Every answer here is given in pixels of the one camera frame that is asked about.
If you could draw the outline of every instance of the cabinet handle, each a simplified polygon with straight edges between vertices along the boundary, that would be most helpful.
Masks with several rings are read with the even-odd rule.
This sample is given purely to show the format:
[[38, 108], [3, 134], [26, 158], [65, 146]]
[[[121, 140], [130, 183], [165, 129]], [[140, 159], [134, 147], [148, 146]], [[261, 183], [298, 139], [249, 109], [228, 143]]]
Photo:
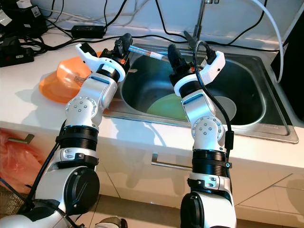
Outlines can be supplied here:
[[35, 136], [33, 134], [28, 134], [25, 139], [8, 138], [8, 141], [22, 144], [29, 144]]
[[156, 153], [152, 154], [151, 165], [158, 165], [158, 166], [174, 168], [174, 169], [178, 169], [178, 170], [192, 171], [192, 167], [160, 162], [160, 161], [157, 161], [157, 157], [158, 157], [158, 154], [156, 154]]

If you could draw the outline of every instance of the basket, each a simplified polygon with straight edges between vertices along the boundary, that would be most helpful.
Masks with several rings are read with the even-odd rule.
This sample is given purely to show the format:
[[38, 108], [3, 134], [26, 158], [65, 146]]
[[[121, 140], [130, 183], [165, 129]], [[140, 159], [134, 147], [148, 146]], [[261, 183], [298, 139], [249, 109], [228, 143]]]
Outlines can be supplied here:
[[0, 218], [7, 215], [15, 215], [22, 205], [22, 199], [5, 187], [0, 186]]

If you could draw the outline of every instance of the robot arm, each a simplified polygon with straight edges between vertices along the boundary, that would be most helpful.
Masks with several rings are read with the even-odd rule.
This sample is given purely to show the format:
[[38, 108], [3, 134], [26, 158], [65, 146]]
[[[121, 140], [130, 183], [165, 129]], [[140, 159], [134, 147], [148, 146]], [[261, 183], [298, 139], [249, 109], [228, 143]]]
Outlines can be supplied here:
[[[92, 73], [77, 96], [66, 105], [66, 123], [56, 138], [59, 148], [37, 186], [34, 208], [4, 217], [0, 227], [79, 227], [74, 221], [97, 201], [100, 187], [95, 173], [99, 162], [96, 153], [98, 126], [117, 90], [117, 83], [130, 68], [128, 48], [132, 42], [127, 33], [115, 42], [112, 51], [104, 49], [99, 58], [88, 44], [77, 45]], [[112, 224], [105, 227], [113, 227], [120, 221], [119, 228], [123, 228], [121, 219], [112, 221], [115, 223], [105, 222]]]
[[[80, 227], [74, 221], [97, 201], [99, 179], [95, 167], [97, 136], [102, 113], [130, 68], [130, 34], [115, 42], [112, 51], [104, 49], [98, 58], [87, 44], [77, 45], [81, 59], [92, 73], [81, 90], [65, 108], [66, 124], [56, 142], [58, 148], [48, 164], [36, 190], [34, 208], [0, 219], [6, 228]], [[169, 46], [168, 57], [174, 74], [170, 76], [176, 95], [192, 126], [193, 171], [188, 179], [191, 193], [181, 204], [181, 228], [235, 228], [236, 216], [230, 188], [230, 167], [223, 147], [225, 131], [215, 116], [213, 102], [201, 89], [191, 65]], [[225, 64], [222, 53], [201, 70], [205, 84], [211, 82]], [[127, 228], [124, 219], [107, 218], [96, 228]]]
[[[215, 116], [215, 107], [199, 85], [193, 65], [186, 63], [174, 45], [168, 48], [173, 68], [170, 80], [191, 123], [194, 138], [192, 173], [188, 178], [191, 193], [181, 203], [181, 228], [235, 228], [236, 215], [227, 168], [225, 129]], [[224, 55], [206, 65], [200, 76], [205, 84], [213, 81], [225, 65]]]

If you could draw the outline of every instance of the plastic bag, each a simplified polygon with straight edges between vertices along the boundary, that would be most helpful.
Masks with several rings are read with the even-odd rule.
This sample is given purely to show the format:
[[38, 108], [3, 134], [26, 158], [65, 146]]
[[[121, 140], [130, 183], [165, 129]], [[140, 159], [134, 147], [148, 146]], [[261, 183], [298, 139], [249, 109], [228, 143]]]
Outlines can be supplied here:
[[43, 157], [30, 145], [8, 141], [16, 136], [0, 129], [0, 177], [20, 193], [28, 193], [41, 168]]

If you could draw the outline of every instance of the wall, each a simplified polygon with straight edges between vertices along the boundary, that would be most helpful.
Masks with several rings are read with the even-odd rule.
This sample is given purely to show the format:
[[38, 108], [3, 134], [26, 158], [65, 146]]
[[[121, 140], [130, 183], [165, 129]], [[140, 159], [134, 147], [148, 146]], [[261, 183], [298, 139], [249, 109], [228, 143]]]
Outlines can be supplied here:
[[[52, 0], [32, 0], [32, 2], [50, 9]], [[122, 2], [123, 0], [108, 0], [107, 14], [116, 13]], [[282, 37], [303, 2], [304, 0], [268, 0], [267, 8], [277, 22]], [[102, 16], [104, 3], [105, 0], [64, 0], [64, 11], [96, 18]], [[122, 13], [133, 12], [134, 4], [135, 0], [128, 0]], [[193, 32], [194, 25], [197, 22], [200, 0], [159, 0], [159, 4], [167, 30]], [[62, 0], [56, 0], [55, 9], [61, 10], [61, 5]], [[215, 39], [229, 37], [228, 40], [231, 40], [241, 31], [255, 24], [260, 14], [261, 9], [250, 0], [221, 0], [217, 5], [207, 4], [202, 33]], [[130, 16], [121, 16], [115, 23], [124, 24], [130, 18]], [[149, 0], [128, 26], [162, 29], [155, 1]], [[243, 38], [277, 40], [274, 29], [266, 15], [260, 25], [246, 33]]]

